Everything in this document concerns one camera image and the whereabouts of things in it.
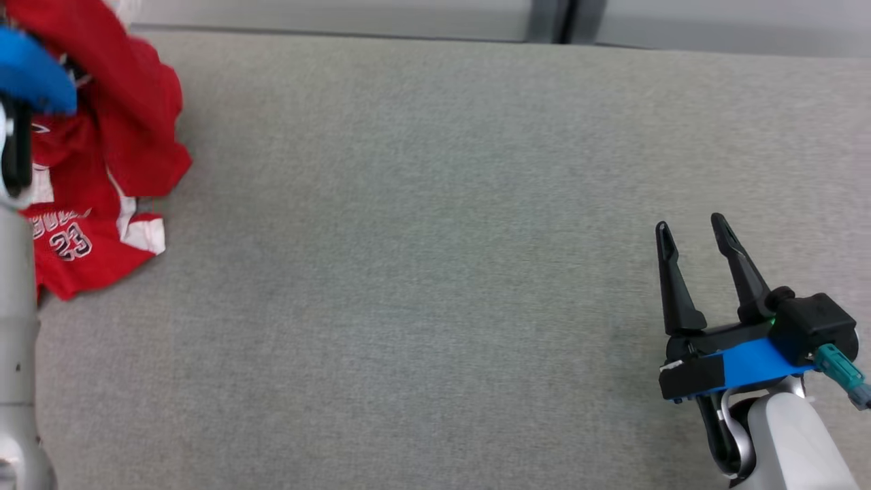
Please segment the gray tabletop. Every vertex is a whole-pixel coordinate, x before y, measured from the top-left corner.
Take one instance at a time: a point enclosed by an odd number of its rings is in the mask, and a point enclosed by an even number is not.
[[[867,60],[148,37],[195,165],[165,254],[42,309],[63,488],[726,488],[659,395],[663,219],[710,324],[719,211],[871,336]],[[808,385],[871,487],[868,414]]]

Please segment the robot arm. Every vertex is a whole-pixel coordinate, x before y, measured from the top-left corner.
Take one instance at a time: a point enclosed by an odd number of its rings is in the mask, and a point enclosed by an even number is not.
[[[805,400],[804,373],[822,371],[847,391],[856,408],[871,408],[871,387],[853,366],[859,352],[855,320],[825,294],[796,298],[771,291],[722,214],[711,217],[729,262],[740,306],[738,323],[708,329],[678,267],[665,222],[657,225],[665,364],[663,398],[694,400],[711,455],[730,487],[858,490],[826,427]],[[738,393],[767,391],[736,404]]]
[[[0,27],[0,487],[57,487],[37,435],[34,357],[39,332],[30,204],[30,114],[72,113],[76,91],[33,39]]]

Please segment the jersey number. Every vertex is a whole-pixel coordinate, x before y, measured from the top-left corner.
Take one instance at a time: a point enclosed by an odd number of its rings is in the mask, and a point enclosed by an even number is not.
[[[67,262],[80,259],[91,252],[91,241],[82,233],[77,223],[72,223],[66,230],[52,235],[49,244],[55,254]]]

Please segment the teal cable connector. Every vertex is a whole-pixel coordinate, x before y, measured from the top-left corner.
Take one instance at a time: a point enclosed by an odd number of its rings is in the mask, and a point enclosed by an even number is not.
[[[814,365],[847,392],[856,408],[859,410],[871,408],[871,385],[865,383],[865,375],[862,371],[859,371],[837,347],[825,344],[817,349]]]

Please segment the gray textured surface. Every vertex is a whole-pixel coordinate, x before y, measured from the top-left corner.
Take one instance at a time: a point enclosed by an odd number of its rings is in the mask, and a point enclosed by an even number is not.
[[[166,254],[43,309],[64,488],[725,488],[659,399],[664,218],[710,323],[720,211],[871,337],[868,61],[149,38],[196,165]],[[809,386],[871,487],[871,419]]]

